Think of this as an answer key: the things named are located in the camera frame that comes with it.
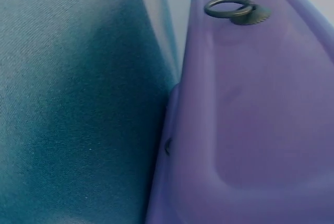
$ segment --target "blue fabric surface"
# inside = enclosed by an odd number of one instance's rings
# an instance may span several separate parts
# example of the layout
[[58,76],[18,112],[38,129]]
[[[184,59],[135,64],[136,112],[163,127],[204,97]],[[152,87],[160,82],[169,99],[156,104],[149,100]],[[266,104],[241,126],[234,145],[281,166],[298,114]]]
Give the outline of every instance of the blue fabric surface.
[[0,223],[142,223],[176,82],[142,0],[0,15]]

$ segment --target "ring pull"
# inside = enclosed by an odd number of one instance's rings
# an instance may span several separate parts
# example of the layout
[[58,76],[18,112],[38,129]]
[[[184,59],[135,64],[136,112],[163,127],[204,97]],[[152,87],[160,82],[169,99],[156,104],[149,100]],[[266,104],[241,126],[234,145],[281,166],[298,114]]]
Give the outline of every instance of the ring pull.
[[[212,10],[213,6],[222,3],[241,4],[242,7],[234,11],[217,11]],[[215,18],[230,19],[236,25],[254,25],[268,19],[271,15],[269,9],[253,3],[251,0],[211,0],[205,7],[207,15]]]

